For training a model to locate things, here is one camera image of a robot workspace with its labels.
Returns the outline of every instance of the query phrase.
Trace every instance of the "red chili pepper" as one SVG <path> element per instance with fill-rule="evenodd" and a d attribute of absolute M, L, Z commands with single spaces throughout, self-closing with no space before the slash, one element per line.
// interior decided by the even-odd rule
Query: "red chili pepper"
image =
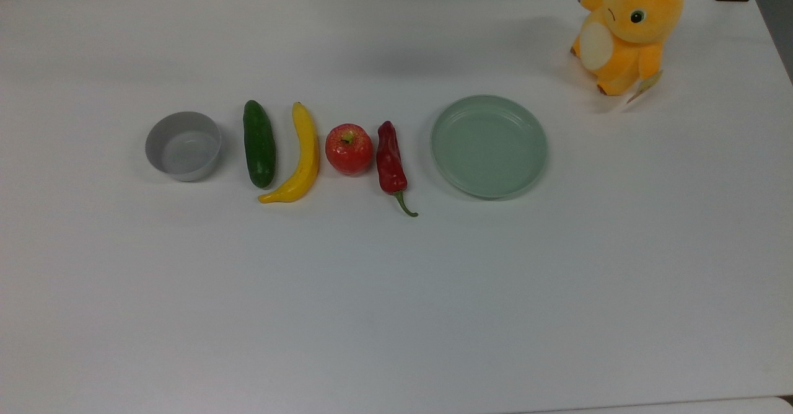
<path fill-rule="evenodd" d="M 396 197 L 399 206 L 405 214 L 411 217 L 419 216 L 412 213 L 405 206 L 405 199 L 402 191 L 408 188 L 408 179 L 402 171 L 402 157 L 399 155 L 399 144 L 397 144 L 397 131 L 390 121 L 377 129 L 377 136 L 380 138 L 377 143 L 377 174 L 380 176 L 380 188 L 388 194 Z"/>

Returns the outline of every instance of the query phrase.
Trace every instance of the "banana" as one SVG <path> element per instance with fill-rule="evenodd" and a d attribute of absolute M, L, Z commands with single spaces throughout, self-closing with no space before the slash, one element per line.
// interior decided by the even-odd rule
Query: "banana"
<path fill-rule="evenodd" d="M 292 177 L 286 180 L 275 191 L 262 194 L 258 201 L 263 204 L 270 202 L 294 202 L 308 193 L 320 171 L 320 140 L 317 137 L 317 126 L 309 110 L 297 102 L 292 106 L 292 122 L 300 142 L 300 160 Z"/>

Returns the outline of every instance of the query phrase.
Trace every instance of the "plush toy tag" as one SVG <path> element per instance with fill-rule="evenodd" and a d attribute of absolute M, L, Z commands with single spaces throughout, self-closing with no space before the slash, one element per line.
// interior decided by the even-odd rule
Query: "plush toy tag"
<path fill-rule="evenodd" d="M 638 87 L 638 90 L 636 91 L 636 93 L 634 93 L 634 95 L 625 104 L 630 104 L 631 101 L 633 101 L 636 98 L 638 98 L 639 95 L 642 95 L 642 93 L 647 92 L 650 87 L 652 87 L 655 84 L 657 84 L 658 80 L 660 80 L 660 75 L 662 75 L 663 73 L 664 73 L 664 70 L 658 70 L 658 73 L 656 73 L 655 75 L 652 75 L 652 77 L 649 77 L 646 80 L 643 80 L 639 84 L 639 87 Z"/>

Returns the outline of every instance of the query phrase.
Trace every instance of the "yellow plush toy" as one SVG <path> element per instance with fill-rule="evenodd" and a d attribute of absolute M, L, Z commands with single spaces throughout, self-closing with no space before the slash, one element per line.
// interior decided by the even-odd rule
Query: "yellow plush toy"
<path fill-rule="evenodd" d="M 683 0 L 580 0 L 592 11 L 572 44 L 573 55 L 597 76 L 604 95 L 622 95 L 637 79 L 648 89 L 660 76 L 664 42 Z"/>

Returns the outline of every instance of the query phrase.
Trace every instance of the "red apple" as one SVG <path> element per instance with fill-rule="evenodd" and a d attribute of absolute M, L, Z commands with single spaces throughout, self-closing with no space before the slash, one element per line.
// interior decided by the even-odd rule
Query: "red apple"
<path fill-rule="evenodd" d="M 362 173 L 372 163 L 372 138 L 357 124 L 342 124 L 325 138 L 325 156 L 342 174 Z"/>

